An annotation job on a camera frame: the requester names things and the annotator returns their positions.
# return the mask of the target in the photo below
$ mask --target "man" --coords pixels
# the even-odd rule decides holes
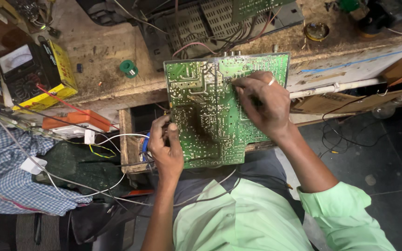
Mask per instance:
[[[370,205],[370,197],[361,189],[339,182],[316,156],[289,121],[289,92],[276,83],[269,85],[272,80],[270,72],[255,72],[234,79],[232,84],[249,119],[277,143],[293,166],[301,184],[297,189],[304,211],[299,211],[298,201],[284,186],[286,175],[275,155],[263,152],[254,157],[246,155],[246,163],[235,167],[240,178],[236,176],[228,188],[226,182],[217,185],[215,179],[207,179],[201,188],[205,192],[191,204],[182,205],[173,225],[174,208],[178,210],[174,198],[179,200],[181,193],[197,191],[196,185],[202,182],[181,178],[178,184],[184,164],[178,127],[171,123],[164,133],[162,127],[170,117],[163,116],[153,122],[150,132],[149,150],[159,171],[159,183],[143,251],[167,251],[174,246],[178,251],[311,251],[314,249],[301,223],[304,212],[316,220],[328,246],[335,251],[394,250],[378,222],[364,209]],[[263,108],[254,107],[250,96],[258,97]],[[164,145],[167,138],[170,147]]]

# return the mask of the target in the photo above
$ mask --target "cardboard box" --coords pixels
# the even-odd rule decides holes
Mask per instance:
[[[332,92],[306,97],[302,102],[294,104],[291,111],[310,114],[325,114],[340,107],[342,108],[332,113],[366,111],[387,101],[393,100],[401,94],[402,90],[388,92],[385,96],[371,95],[356,97],[348,94]]]

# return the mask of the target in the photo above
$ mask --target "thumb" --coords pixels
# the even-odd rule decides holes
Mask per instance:
[[[167,127],[168,140],[170,141],[170,153],[172,155],[182,154],[181,142],[179,141],[179,130],[175,123],[171,123]]]

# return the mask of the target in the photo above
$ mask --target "light green shirt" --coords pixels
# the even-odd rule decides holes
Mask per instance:
[[[217,184],[215,180],[204,191]],[[224,193],[221,186],[198,200]],[[371,203],[361,189],[339,182],[317,193],[303,193],[307,214],[319,224],[334,251],[393,251],[378,222],[365,207]],[[241,179],[230,194],[187,205],[176,217],[173,241],[177,251],[312,251],[299,218],[288,201],[255,182]]]

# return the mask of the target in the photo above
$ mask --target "shirt sleeve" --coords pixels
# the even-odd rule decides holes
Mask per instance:
[[[305,212],[316,220],[332,250],[395,250],[378,221],[367,214],[372,200],[363,190],[343,182],[323,192],[297,190]]]

